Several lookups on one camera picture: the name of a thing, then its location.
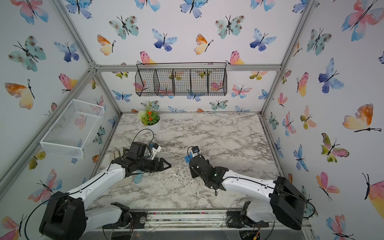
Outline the light blue long lego brick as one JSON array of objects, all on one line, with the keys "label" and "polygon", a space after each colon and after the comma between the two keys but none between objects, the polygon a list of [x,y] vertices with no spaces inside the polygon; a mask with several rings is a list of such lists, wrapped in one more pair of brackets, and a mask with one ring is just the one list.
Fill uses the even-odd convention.
[{"label": "light blue long lego brick", "polygon": [[189,162],[192,160],[192,158],[193,158],[193,154],[190,153],[188,156],[185,157],[185,162],[186,162],[187,164],[189,164]]}]

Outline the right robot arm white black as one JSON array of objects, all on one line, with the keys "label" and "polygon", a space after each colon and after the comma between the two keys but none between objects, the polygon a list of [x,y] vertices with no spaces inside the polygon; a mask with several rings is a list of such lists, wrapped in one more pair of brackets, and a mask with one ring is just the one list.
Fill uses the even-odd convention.
[{"label": "right robot arm white black", "polygon": [[201,178],[206,187],[215,191],[231,191],[247,195],[242,210],[254,223],[278,221],[292,230],[301,230],[308,200],[286,178],[262,180],[236,173],[228,168],[213,167],[201,154],[190,154],[188,162],[192,178]]}]

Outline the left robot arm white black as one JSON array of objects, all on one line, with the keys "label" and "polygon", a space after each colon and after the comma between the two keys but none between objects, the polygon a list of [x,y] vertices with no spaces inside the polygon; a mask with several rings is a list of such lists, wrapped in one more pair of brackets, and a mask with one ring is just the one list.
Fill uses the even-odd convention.
[{"label": "left robot arm white black", "polygon": [[130,208],[114,202],[109,207],[89,210],[89,206],[117,182],[139,172],[156,173],[171,168],[157,144],[133,142],[129,149],[113,159],[106,170],[67,193],[57,192],[48,204],[39,232],[52,240],[78,240],[91,230],[112,225],[117,229],[132,228],[134,220]]}]

